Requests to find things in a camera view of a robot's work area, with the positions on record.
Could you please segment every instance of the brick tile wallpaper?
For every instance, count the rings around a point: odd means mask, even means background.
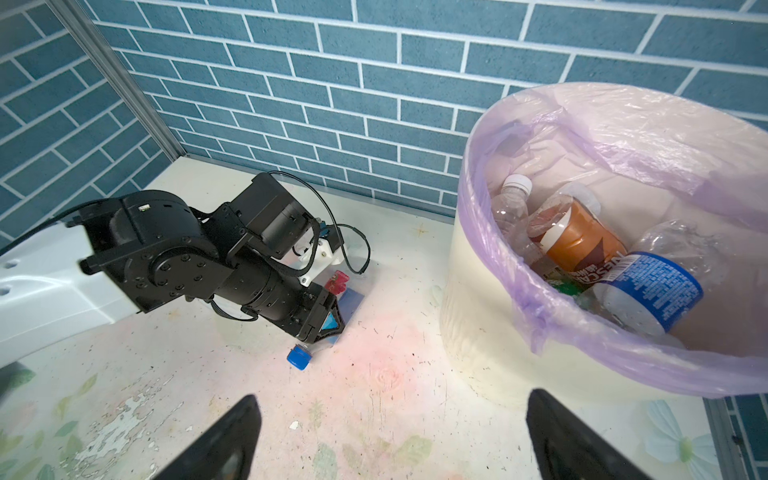
[[[452,217],[468,133],[538,84],[768,128],[768,0],[82,0],[187,151]]]
[[[168,165],[45,2],[0,6],[0,246]]]

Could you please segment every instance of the purple plastic bag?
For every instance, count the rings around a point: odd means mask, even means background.
[[[489,189],[526,162],[539,162],[541,171],[551,168],[554,162],[537,160],[550,147],[561,151],[557,159],[571,157],[577,164],[669,190],[765,239],[768,134],[656,91],[608,84],[534,88],[498,102],[478,121],[458,188],[464,233],[524,313],[515,328],[533,352],[540,353],[545,341],[553,339],[635,381],[686,395],[717,398],[768,391],[766,356],[659,346],[608,326],[547,286],[500,240]],[[754,291],[766,289],[757,285]],[[762,322],[768,306],[754,300],[756,321]]]

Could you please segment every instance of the clear plastic bottle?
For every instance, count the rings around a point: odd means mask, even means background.
[[[626,330],[662,339],[727,274],[717,238],[671,220],[644,233],[577,303]]]
[[[525,175],[513,174],[507,177],[502,192],[491,200],[493,218],[512,251],[518,254],[534,273],[543,277],[558,292],[577,296],[584,289],[528,238],[526,202],[532,186],[531,180]]]
[[[504,180],[501,193],[491,199],[493,219],[502,231],[502,236],[526,265],[531,265],[544,256],[525,232],[528,224],[526,202],[532,188],[531,179],[525,175],[513,174]]]

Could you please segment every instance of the trash can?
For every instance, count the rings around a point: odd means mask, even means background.
[[[730,273],[662,346],[607,325],[510,250],[491,197],[529,176],[529,209],[568,181],[590,187],[627,244],[666,220],[726,239]],[[523,407],[532,388],[570,407],[768,391],[768,133],[727,113],[625,85],[567,83],[491,107],[465,149],[441,311],[445,350],[470,386]]]

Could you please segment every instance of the plastic bottle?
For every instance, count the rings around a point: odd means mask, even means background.
[[[621,240],[600,223],[599,213],[594,194],[572,182],[531,215],[528,236],[563,271],[588,286],[627,253]]]
[[[518,254],[526,265],[542,257],[538,248],[525,235],[528,219],[528,196],[533,183],[525,175],[512,174],[504,180],[502,191],[491,199],[491,211],[502,236],[512,251]]]
[[[577,303],[626,330],[663,339],[727,273],[727,258],[715,237],[671,220],[644,233]]]
[[[502,191],[491,200],[493,218],[512,251],[518,254],[534,273],[543,277],[560,293],[577,296],[584,289],[570,277],[539,247],[531,242],[526,232],[528,225],[528,196],[533,184],[525,175],[513,174],[504,180]]]

